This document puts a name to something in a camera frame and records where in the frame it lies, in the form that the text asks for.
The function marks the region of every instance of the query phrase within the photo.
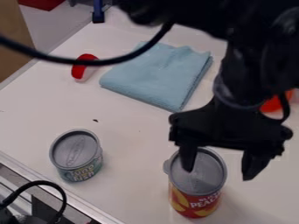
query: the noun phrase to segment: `tin can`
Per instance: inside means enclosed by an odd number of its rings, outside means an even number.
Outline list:
[[[50,159],[66,181],[81,182],[101,168],[102,148],[91,131],[75,129],[59,136],[51,146]]]
[[[188,218],[212,214],[220,203],[221,188],[226,182],[226,164],[214,151],[198,148],[192,172],[185,171],[178,152],[163,164],[169,176],[169,201]]]

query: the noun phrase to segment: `cardboard box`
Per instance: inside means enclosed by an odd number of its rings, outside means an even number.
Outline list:
[[[34,47],[17,0],[0,1],[0,35]],[[0,45],[0,82],[28,63],[31,58]]]

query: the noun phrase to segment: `table surface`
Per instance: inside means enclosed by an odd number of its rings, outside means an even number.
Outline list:
[[[52,53],[109,58],[129,52],[156,31],[131,24],[111,9],[105,24],[89,24]],[[182,26],[175,26],[162,42],[212,52],[212,68],[185,110],[204,106],[212,97],[226,43]],[[223,203],[202,220],[177,214],[168,203],[168,179],[162,170],[164,160],[177,150],[168,142],[170,113],[101,88],[99,79],[110,68],[100,68],[86,83],[74,82],[69,66],[45,62],[23,73],[0,92],[1,151],[128,224],[298,223],[298,135],[286,143],[283,157],[250,182],[241,179],[241,152],[216,149],[228,169]],[[296,131],[299,108],[293,105],[292,110],[288,124]],[[69,184],[52,165],[49,148],[61,133],[80,128],[99,137],[105,161],[94,178]]]

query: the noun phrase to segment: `can label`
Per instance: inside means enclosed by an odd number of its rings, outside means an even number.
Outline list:
[[[79,169],[67,171],[59,170],[60,176],[67,181],[81,182],[93,177],[101,168],[102,156],[95,158],[92,163],[85,165]]]
[[[169,200],[172,207],[183,216],[202,218],[212,214],[220,202],[220,191],[207,196],[193,196],[179,191],[169,183]]]

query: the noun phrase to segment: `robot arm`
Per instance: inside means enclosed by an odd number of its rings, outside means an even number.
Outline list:
[[[185,170],[191,172],[199,146],[244,151],[244,180],[253,179],[271,159],[282,155],[284,142],[293,136],[291,129],[282,126],[290,113],[284,92],[299,84],[299,3],[119,0],[119,4],[138,24],[171,19],[228,42],[210,103],[170,117],[170,140],[179,147]],[[280,96],[281,120],[260,112],[273,95]]]

